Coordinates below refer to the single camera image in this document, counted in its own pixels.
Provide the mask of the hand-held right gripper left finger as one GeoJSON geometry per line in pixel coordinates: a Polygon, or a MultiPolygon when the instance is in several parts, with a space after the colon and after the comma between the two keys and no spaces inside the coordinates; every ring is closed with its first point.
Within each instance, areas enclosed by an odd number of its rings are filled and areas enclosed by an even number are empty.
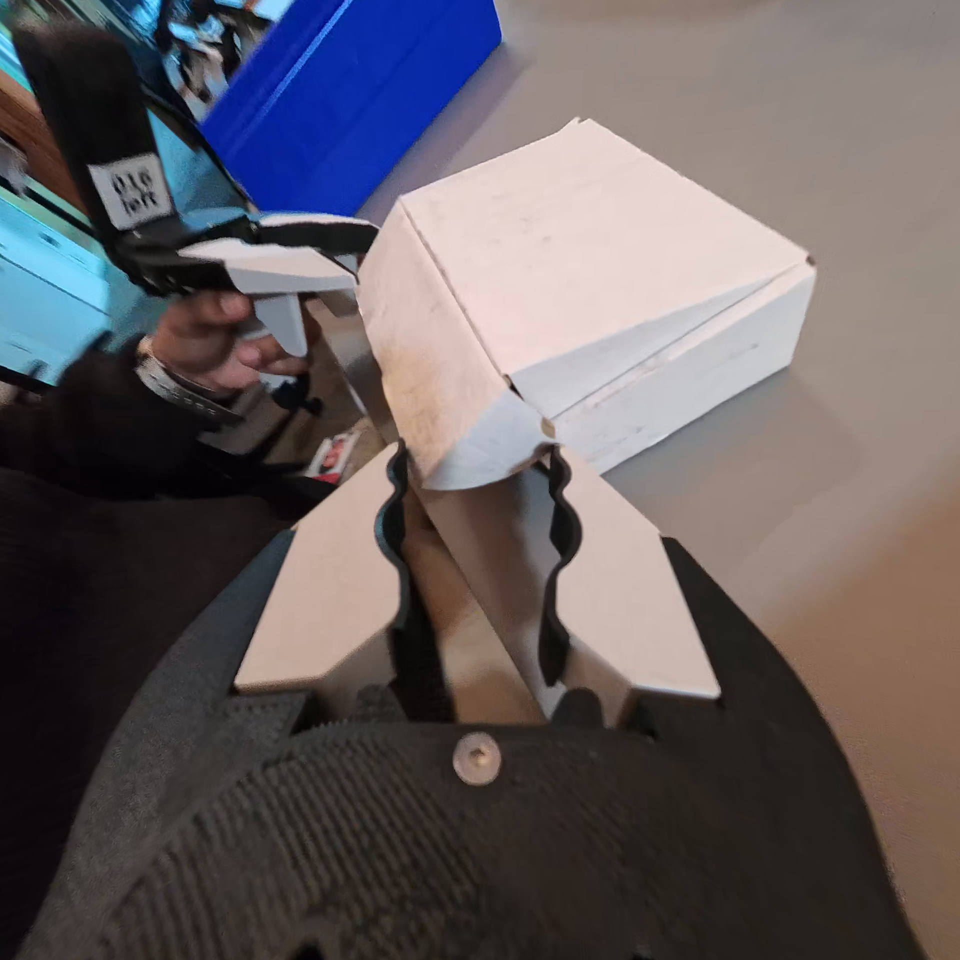
{"type": "Polygon", "coordinates": [[[311,691],[328,714],[348,714],[361,690],[397,677],[393,635],[410,607],[408,481],[398,440],[295,525],[235,690],[311,691]]]}

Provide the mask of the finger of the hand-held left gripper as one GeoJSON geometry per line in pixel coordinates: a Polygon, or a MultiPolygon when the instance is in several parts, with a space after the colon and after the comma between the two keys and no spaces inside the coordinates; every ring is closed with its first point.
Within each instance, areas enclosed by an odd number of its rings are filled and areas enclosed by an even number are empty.
{"type": "Polygon", "coordinates": [[[374,223],[332,214],[261,213],[255,222],[262,244],[313,249],[330,258],[363,258],[379,234],[374,223]]]}
{"type": "Polygon", "coordinates": [[[220,264],[233,286],[251,300],[253,318],[242,325],[242,339],[270,336],[296,358],[308,352],[301,295],[353,293],[356,287],[354,273],[308,246],[215,239],[183,247],[179,254],[220,264]]]}

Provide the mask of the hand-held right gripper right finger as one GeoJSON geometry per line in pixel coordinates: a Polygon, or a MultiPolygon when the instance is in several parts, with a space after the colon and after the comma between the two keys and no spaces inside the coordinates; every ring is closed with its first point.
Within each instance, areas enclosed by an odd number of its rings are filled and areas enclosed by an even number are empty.
{"type": "Polygon", "coordinates": [[[586,691],[604,724],[644,692],[717,702],[721,685],[658,527],[565,446],[549,454],[547,576],[538,637],[546,688],[586,691]]]}

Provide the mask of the blue plastic bin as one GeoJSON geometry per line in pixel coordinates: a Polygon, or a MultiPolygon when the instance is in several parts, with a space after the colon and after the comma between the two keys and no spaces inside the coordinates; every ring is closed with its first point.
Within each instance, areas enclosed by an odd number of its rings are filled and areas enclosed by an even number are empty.
{"type": "Polygon", "coordinates": [[[501,41],[493,1],[296,1],[198,127],[258,210],[351,215],[501,41]]]}

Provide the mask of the white cardboard box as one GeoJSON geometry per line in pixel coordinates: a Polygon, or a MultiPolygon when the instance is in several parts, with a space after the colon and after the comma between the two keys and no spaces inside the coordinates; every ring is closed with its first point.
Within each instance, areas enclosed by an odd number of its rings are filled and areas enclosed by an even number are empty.
{"type": "Polygon", "coordinates": [[[422,486],[599,474],[788,367],[810,255],[605,126],[399,197],[358,304],[422,486]]]}

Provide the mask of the person's left forearm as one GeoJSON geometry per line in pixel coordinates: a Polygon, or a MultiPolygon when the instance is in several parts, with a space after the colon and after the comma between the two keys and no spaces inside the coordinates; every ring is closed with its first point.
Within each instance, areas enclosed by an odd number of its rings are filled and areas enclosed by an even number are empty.
{"type": "Polygon", "coordinates": [[[2,498],[50,488],[110,501],[252,496],[289,513],[309,503],[292,478],[204,443],[231,428],[208,429],[144,387],[137,346],[91,350],[40,400],[2,407],[2,498]]]}

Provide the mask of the grey desk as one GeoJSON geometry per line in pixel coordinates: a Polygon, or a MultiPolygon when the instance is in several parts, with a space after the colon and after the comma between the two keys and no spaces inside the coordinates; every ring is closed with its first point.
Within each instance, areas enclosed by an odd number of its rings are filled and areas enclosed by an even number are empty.
{"type": "Polygon", "coordinates": [[[789,370],[613,479],[793,662],[958,939],[958,2],[498,2],[363,215],[595,119],[805,248],[789,370]]]}

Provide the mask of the person's left hand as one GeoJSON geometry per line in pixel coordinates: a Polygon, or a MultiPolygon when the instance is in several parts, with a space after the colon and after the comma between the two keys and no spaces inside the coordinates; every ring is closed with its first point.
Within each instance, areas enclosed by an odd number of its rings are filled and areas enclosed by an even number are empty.
{"type": "Polygon", "coordinates": [[[150,353],[169,374],[215,394],[247,390],[262,374],[296,377],[306,373],[310,354],[295,357],[270,335],[241,337],[240,327],[254,313],[244,294],[186,296],[159,319],[150,353]]]}

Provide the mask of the printed card in clear sleeve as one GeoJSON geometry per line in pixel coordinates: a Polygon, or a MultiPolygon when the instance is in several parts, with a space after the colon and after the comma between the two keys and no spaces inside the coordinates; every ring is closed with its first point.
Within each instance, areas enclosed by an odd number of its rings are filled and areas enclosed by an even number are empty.
{"type": "Polygon", "coordinates": [[[351,461],[359,440],[359,431],[351,430],[321,441],[303,476],[321,483],[337,486],[351,461]]]}

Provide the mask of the silver studded wristband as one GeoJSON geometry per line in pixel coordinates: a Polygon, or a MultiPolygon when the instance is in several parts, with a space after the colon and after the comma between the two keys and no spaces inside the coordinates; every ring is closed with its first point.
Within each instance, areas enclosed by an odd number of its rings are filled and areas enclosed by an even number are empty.
{"type": "Polygon", "coordinates": [[[152,337],[141,338],[136,347],[134,373],[162,401],[202,420],[207,429],[233,428],[244,422],[233,409],[236,392],[216,392],[178,377],[155,356],[152,337]]]}

